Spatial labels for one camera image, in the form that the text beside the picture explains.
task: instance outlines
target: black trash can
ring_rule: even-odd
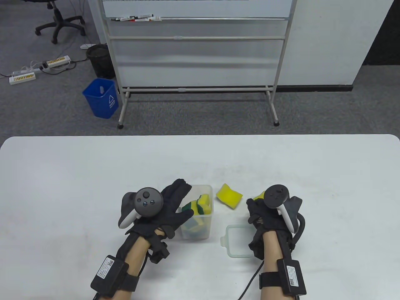
[[[107,44],[98,44],[90,47],[86,51],[86,57],[92,63],[92,67],[98,78],[112,79],[115,77]]]

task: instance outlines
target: blue trash can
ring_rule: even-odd
[[[82,92],[96,117],[109,119],[118,108],[114,81],[97,78]]]

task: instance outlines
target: metal bar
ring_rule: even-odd
[[[129,92],[253,92],[253,91],[272,91],[269,87],[253,88],[123,88],[123,91]]]
[[[269,102],[270,107],[271,107],[272,116],[274,117],[274,126],[279,126],[278,115],[276,114],[276,110],[275,110],[274,104],[271,102],[271,93],[270,93],[270,91],[266,92],[266,96],[268,98],[268,102]]]
[[[129,92],[126,92],[125,94],[121,92],[122,108],[121,108],[120,118],[118,120],[119,129],[122,129],[124,127],[124,118],[125,118],[126,107],[128,106],[128,97],[129,97]]]
[[[290,29],[292,28],[292,22],[293,22],[294,10],[296,9],[296,4],[297,4],[297,0],[293,0],[292,1],[292,6],[290,7],[289,20],[288,20],[288,24],[286,26],[286,32],[285,32],[285,40],[283,41],[282,49],[281,49],[281,52],[280,52],[278,68],[276,70],[276,75],[275,75],[275,80],[274,80],[274,89],[273,89],[272,95],[271,95],[272,106],[274,105],[276,87],[278,86],[280,71],[282,70],[283,58],[285,56],[286,46],[288,44]]]
[[[285,40],[284,36],[109,36],[110,40]]]
[[[100,8],[100,14],[102,16],[103,15],[105,16],[106,13],[104,11],[103,1],[102,0],[98,0],[98,5],[99,5],[99,8]],[[112,65],[114,66],[115,77],[117,78],[117,84],[118,84],[118,87],[120,89],[121,97],[123,97],[122,85],[121,85],[122,81],[121,81],[121,77],[120,77],[120,72],[118,70],[118,64],[117,64],[117,61],[116,61],[116,58],[115,58],[115,54],[114,54],[114,47],[113,47],[113,44],[112,44],[111,39],[110,39],[110,31],[108,29],[108,22],[109,21],[107,19],[105,19],[105,18],[101,18],[101,19],[102,19],[102,27],[103,27],[103,31],[104,31],[104,36],[106,38],[106,42],[107,42],[107,45],[108,45],[108,51],[110,52],[111,62],[112,62]]]
[[[249,21],[253,21],[253,20],[278,20],[278,21],[287,21],[289,20],[289,18],[279,18],[279,17],[238,17],[238,18],[213,18],[213,17],[161,17],[161,19],[164,20],[217,20],[217,21],[221,21],[221,20],[249,20]]]

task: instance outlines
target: yellow sponge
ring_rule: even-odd
[[[197,209],[197,201],[193,200],[190,201],[188,204],[186,204],[184,207],[182,207],[182,211],[191,209],[193,210],[194,214],[193,217],[191,217],[189,220],[187,220],[182,227],[185,230],[190,230],[191,232],[197,232],[202,230],[202,228],[204,227],[204,222],[202,220],[202,218],[196,218],[196,216],[200,215],[199,211]]]
[[[257,200],[257,199],[264,199],[264,193],[265,191],[263,191],[261,194],[259,194],[257,197],[254,197],[253,200]]]
[[[224,183],[222,188],[216,194],[217,198],[228,205],[230,208],[235,209],[243,195],[241,193],[231,190],[231,188]]]
[[[201,195],[197,199],[197,209],[199,214],[211,214],[210,196],[208,194]]]

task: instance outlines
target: hand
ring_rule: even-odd
[[[262,235],[267,231],[281,231],[287,234],[288,243],[292,239],[288,227],[286,226],[283,217],[278,214],[276,209],[268,208],[264,204],[263,198],[256,200],[247,199],[246,201],[250,218],[249,224],[253,224],[257,232],[254,235],[253,241],[249,244],[249,248],[254,252],[254,256],[263,260],[264,259],[264,242]]]
[[[166,244],[162,243],[161,240],[166,237],[173,238],[179,226],[193,216],[193,210],[176,213],[180,203],[191,188],[192,186],[183,179],[177,179],[173,184],[167,186],[161,192],[164,200],[162,210],[151,218],[141,217],[134,221],[132,228],[126,232],[129,236],[118,250],[117,258],[125,259],[139,236],[150,242],[150,249],[153,250],[153,254],[150,256],[152,262],[158,263],[162,258],[168,256]],[[157,235],[155,233],[157,229],[165,235]]]

